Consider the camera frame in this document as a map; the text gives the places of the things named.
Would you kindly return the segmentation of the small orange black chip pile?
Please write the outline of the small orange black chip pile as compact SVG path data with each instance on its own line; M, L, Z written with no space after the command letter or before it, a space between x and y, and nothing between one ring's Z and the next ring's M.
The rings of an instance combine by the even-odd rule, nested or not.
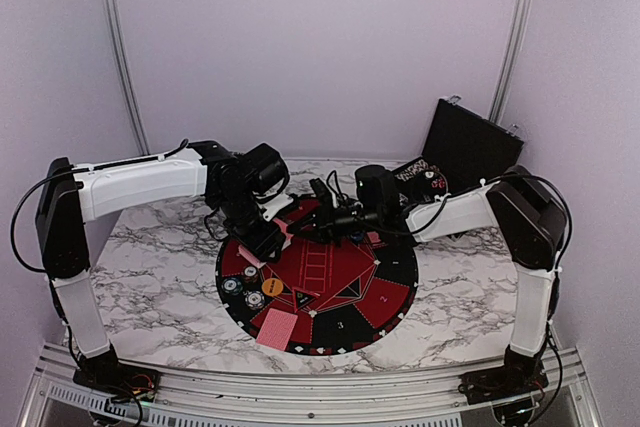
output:
M256 282L259 278L259 269L255 266L247 266L243 271L242 278L247 284Z

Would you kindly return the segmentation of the black triangular button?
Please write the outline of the black triangular button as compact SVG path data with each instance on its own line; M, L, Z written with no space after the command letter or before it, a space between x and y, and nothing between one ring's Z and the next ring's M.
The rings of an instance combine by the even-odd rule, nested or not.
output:
M313 303L318 298L318 295L316 293L308 292L299 288L294 288L292 290L292 296L293 308L295 313L301 311L304 307Z

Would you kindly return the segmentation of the orange round blind button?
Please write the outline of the orange round blind button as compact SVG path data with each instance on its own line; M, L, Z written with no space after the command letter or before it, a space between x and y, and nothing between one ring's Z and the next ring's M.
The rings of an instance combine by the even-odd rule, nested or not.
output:
M266 279L261 286L262 292L268 297L277 297L284 290L283 282L275 277Z

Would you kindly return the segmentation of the red playing card deck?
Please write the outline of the red playing card deck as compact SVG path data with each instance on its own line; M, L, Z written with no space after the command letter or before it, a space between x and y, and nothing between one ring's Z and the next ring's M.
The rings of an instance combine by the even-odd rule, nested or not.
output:
M250 265L256 267L257 269L261 269L265 265L263 261L260 261L242 245L238 247L238 254L242 256Z

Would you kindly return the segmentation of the dealt red card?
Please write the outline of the dealt red card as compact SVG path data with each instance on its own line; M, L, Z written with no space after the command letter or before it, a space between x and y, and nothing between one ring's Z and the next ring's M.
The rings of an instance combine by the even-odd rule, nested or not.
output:
M297 323L293 313L270 309L262 323L256 342L275 350L284 351Z
M379 244L383 242L383 240L380 238L380 235L377 232L368 232L367 235L368 235L369 241L372 244Z

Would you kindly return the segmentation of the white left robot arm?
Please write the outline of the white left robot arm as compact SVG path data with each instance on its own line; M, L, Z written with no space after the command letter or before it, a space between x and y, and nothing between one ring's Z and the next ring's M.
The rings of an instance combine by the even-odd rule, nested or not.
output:
M9 239L15 259L44 274L63 322L89 362L86 373L106 392L125 385L94 294L88 227L126 210L172 199L200 198L223 216L223 229L254 267L280 259L287 238L276 216L292 203L289 169L280 153L261 143L233 153L216 141L187 139L172 150L101 163L51 162L12 214ZM35 228L40 266L17 251L17 221L29 198L40 196Z

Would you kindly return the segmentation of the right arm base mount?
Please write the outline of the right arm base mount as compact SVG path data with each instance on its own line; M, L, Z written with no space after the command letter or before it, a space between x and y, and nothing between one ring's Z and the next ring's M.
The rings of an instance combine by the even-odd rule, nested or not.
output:
M462 374L458 391L466 397L469 405L541 391L549 385L543 372L545 349L546 344L543 343L537 352L528 356L508 345L501 366Z

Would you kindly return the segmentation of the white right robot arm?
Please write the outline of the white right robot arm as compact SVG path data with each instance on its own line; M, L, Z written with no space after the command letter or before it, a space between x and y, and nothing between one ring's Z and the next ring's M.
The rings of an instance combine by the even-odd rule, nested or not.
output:
M393 173L380 165L356 170L355 198L313 179L318 205L288 227L317 243L338 243L352 234L376 232L428 243L466 231L496 228L517 272L515 324L508 350L519 356L501 366L495 385L515 395L534 378L530 360L543 351L557 305L561 258L572 220L555 186L516 165L457 195L404 207Z

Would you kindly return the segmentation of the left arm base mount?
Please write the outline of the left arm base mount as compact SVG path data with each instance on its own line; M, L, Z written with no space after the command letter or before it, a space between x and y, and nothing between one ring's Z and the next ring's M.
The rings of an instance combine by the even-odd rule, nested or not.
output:
M110 394L115 402L152 401L157 393L160 373L157 370L122 363L113 346L97 357L79 353L73 382Z

